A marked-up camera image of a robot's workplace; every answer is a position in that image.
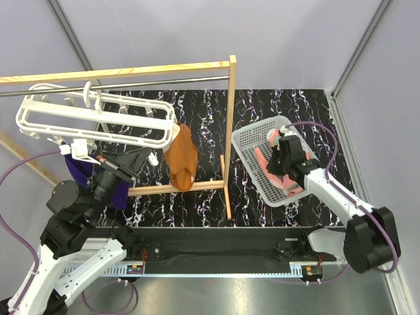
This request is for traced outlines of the purple sock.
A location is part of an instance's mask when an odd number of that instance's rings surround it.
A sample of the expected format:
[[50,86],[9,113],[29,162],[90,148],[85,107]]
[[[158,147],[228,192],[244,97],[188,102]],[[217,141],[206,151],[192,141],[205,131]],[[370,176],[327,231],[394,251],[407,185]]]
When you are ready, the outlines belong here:
[[[64,161],[72,178],[83,187],[88,187],[94,165],[86,161],[74,160],[70,154],[64,155]],[[111,196],[110,201],[117,210],[124,210],[127,207],[129,188],[130,184],[122,180]]]

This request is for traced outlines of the orange sock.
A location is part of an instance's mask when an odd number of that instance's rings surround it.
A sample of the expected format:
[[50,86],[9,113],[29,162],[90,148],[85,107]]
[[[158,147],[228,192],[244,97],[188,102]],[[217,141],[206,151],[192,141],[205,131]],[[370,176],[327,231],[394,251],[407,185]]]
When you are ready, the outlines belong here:
[[198,149],[192,141],[189,126],[181,124],[178,127],[179,132],[163,156],[169,168],[172,186],[186,192],[192,188],[196,179]]

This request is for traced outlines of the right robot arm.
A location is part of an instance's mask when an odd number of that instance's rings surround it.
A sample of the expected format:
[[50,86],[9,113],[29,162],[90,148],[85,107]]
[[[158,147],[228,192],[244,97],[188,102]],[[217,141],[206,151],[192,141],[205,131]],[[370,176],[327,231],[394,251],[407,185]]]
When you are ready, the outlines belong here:
[[393,272],[401,252],[392,212],[357,198],[304,151],[295,133],[273,129],[266,140],[272,155],[263,169],[272,185],[289,198],[300,192],[315,195],[345,226],[344,232],[314,228],[298,243],[299,255],[306,260],[320,253],[340,257],[360,274],[371,269],[382,272],[382,265],[390,263],[387,272]]

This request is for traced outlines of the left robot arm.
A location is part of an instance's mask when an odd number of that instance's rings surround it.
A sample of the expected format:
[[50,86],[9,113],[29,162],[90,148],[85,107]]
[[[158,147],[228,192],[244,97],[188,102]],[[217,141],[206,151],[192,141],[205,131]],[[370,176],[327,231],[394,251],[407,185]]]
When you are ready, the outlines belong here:
[[71,180],[54,187],[47,202],[52,216],[37,249],[1,221],[4,229],[33,256],[33,265],[19,290],[1,301],[2,314],[66,314],[75,298],[109,266],[123,259],[146,258],[142,238],[129,226],[120,226],[110,232],[110,239],[101,250],[69,275],[62,275],[95,231],[93,221],[121,192],[123,183],[136,179],[149,153],[147,148],[122,154],[101,152],[90,162],[76,161],[67,154],[69,167],[78,171],[90,167],[91,174],[85,179],[73,174]]

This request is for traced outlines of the white plastic clip hanger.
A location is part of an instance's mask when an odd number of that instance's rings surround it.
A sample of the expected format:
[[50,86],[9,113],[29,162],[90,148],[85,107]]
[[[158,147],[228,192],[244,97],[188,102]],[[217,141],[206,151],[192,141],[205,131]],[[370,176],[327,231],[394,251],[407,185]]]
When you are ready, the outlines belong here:
[[[172,105],[158,100],[119,96],[102,91],[91,91],[92,81],[86,82],[83,92],[26,95],[16,114],[21,133],[38,139],[50,135],[51,142],[62,144],[64,137],[86,138],[109,143],[126,144],[151,149],[168,149],[176,137],[177,118]],[[64,88],[50,83],[37,83],[29,90]],[[52,116],[90,121],[102,126],[101,131],[81,127],[63,127],[51,122]],[[152,139],[145,136],[118,135],[109,131],[109,125],[126,125],[159,133]]]

